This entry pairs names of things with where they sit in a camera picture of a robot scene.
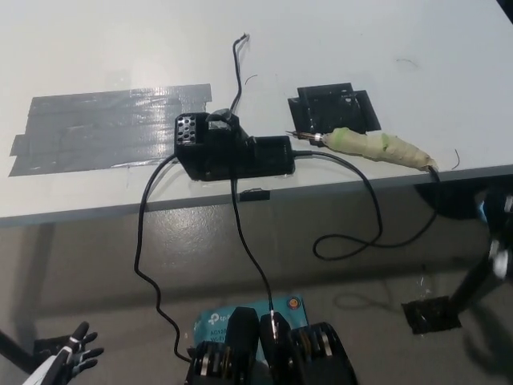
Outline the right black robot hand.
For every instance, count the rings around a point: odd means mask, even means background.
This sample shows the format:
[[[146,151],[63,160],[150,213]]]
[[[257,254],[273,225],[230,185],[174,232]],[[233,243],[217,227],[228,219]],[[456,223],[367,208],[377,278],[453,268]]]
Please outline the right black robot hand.
[[[487,225],[491,243],[488,259],[494,275],[512,281],[512,194],[502,189],[487,190],[477,205],[478,218]]]

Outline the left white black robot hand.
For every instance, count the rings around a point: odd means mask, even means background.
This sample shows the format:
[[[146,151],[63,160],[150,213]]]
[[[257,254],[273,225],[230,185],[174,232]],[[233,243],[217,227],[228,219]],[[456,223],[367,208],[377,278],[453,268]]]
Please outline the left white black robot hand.
[[[66,385],[77,375],[98,363],[104,349],[89,349],[97,332],[89,332],[90,324],[81,322],[55,355],[51,355],[25,380],[23,385]]]

